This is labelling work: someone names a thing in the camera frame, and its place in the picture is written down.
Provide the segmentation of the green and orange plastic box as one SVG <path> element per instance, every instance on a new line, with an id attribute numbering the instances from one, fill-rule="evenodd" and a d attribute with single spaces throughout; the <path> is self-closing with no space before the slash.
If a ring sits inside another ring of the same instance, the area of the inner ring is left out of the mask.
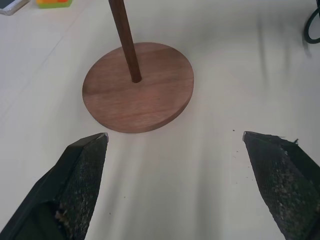
<path id="1" fill-rule="evenodd" d="M 35 0 L 41 9 L 68 8 L 73 0 Z"/>

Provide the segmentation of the dark wooden pole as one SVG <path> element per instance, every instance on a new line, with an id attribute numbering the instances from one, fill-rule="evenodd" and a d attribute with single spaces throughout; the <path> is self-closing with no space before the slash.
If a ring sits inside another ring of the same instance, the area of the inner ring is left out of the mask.
<path id="1" fill-rule="evenodd" d="M 142 80 L 124 0 L 108 0 L 133 83 Z"/>

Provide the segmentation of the flat device with silver edge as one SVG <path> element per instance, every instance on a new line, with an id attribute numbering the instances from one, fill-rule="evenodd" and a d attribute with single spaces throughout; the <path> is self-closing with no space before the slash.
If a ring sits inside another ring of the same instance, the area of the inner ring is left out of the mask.
<path id="1" fill-rule="evenodd" d="M 29 2 L 30 0 L 0 0 L 0 14 L 12 16 Z"/>

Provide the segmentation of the round wooden base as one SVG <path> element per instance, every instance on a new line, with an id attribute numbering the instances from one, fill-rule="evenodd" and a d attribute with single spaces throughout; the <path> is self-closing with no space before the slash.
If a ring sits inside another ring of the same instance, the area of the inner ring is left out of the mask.
<path id="1" fill-rule="evenodd" d="M 101 57 L 88 71 L 82 98 L 92 117 L 121 133 L 144 133 L 173 121 L 186 108 L 194 89 L 188 59 L 173 47 L 134 45 L 142 80 L 134 83 L 121 47 Z"/>

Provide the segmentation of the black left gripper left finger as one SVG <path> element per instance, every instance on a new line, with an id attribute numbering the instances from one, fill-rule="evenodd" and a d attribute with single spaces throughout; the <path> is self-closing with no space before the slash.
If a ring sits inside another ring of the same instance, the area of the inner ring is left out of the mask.
<path id="1" fill-rule="evenodd" d="M 97 203 L 109 137 L 70 144 L 31 188 L 0 240 L 85 240 Z"/>

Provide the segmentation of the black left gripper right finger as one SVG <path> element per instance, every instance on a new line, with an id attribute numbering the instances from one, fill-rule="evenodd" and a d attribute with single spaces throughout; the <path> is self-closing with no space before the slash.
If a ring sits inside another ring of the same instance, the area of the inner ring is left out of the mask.
<path id="1" fill-rule="evenodd" d="M 320 240 L 320 166 L 297 141 L 252 131 L 242 140 L 261 197 L 285 240 Z"/>

